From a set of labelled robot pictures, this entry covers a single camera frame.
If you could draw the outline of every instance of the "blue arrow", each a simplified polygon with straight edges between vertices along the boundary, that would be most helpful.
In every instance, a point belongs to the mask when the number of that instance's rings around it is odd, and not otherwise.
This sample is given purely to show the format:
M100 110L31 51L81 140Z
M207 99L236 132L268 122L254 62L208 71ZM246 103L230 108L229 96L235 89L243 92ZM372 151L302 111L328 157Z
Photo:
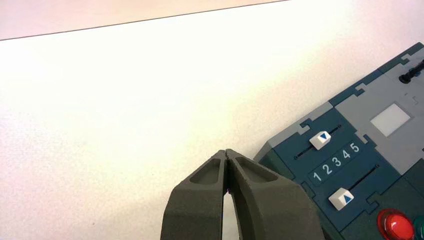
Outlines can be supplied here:
M348 204L350 201L352 201L352 198L344 195L344 201Z

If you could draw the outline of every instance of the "green button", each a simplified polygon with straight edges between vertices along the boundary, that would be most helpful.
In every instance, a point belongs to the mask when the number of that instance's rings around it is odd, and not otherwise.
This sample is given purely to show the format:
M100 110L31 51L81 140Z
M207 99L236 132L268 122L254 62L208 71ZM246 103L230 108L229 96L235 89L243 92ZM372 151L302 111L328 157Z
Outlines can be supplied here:
M424 216L415 218L413 228L415 229L415 239L424 240Z

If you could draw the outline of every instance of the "table surface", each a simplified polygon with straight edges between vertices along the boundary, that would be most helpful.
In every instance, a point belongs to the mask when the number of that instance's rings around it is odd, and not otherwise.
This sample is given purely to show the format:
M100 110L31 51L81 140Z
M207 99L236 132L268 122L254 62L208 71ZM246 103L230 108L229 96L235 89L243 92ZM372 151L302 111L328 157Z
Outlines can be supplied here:
M292 0L0 41L0 239L159 239L175 185L423 42L422 16Z

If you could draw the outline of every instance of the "control panel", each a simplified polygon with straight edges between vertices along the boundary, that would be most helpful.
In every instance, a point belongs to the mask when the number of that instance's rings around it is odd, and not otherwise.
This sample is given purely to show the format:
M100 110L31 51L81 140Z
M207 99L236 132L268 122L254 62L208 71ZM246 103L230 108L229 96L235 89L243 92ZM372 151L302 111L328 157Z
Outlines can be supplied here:
M269 139L254 158L300 184L329 240L424 240L424 45Z

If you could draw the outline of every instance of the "red button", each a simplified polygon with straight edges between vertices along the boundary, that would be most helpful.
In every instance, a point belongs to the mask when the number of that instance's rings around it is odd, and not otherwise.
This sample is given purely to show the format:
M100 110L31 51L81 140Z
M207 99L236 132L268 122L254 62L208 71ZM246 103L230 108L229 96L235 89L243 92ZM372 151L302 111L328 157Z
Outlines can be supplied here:
M414 239L414 227L411 221L396 209L383 209L378 214L377 225L386 240Z

